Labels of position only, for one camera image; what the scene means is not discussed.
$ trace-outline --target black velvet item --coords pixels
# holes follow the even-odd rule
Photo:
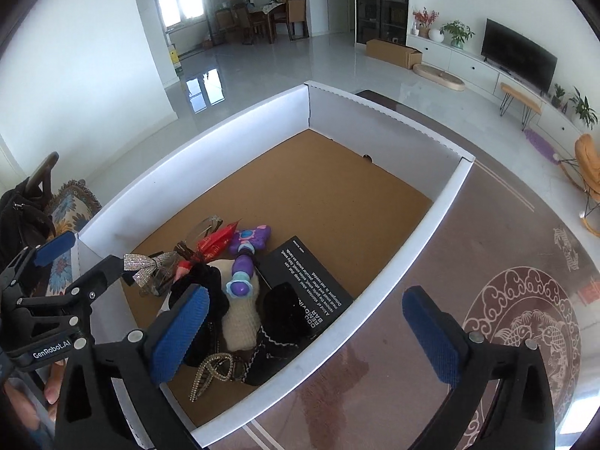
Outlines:
[[[287,282],[275,286],[265,294],[262,325],[243,382],[260,386],[268,381],[302,351],[309,336],[294,288]]]
[[[198,329],[190,348],[185,352],[184,363],[198,367],[213,349],[214,340],[221,331],[221,319],[229,309],[227,296],[221,290],[221,273],[216,267],[203,262],[192,266],[190,272],[179,278],[171,287],[169,309],[177,302],[191,284],[199,284],[208,290],[208,315]]]

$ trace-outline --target floral pillow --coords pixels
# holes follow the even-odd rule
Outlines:
[[[65,184],[46,208],[46,213],[52,216],[56,235],[60,235],[66,231],[81,231],[101,208],[94,194],[85,186],[85,181],[80,180]],[[64,294],[72,282],[69,250],[52,263],[46,296]]]

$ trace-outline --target wooden bench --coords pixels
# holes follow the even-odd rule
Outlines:
[[[500,89],[504,92],[504,100],[502,100],[502,105],[500,105],[500,116],[504,116],[506,110],[511,105],[512,100],[517,98],[517,101],[523,103],[523,118],[521,119],[521,124],[523,128],[521,130],[525,130],[527,123],[531,119],[532,112],[537,113],[538,115],[542,114],[542,106],[541,103],[535,101],[530,96],[527,96],[524,93],[514,89],[512,86],[501,82]]]

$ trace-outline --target red packet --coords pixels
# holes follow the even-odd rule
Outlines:
[[[237,228],[239,220],[204,237],[198,242],[197,251],[202,254],[204,262],[215,260],[227,248]]]

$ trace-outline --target television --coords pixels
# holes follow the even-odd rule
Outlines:
[[[556,57],[535,42],[488,18],[481,55],[547,93]]]

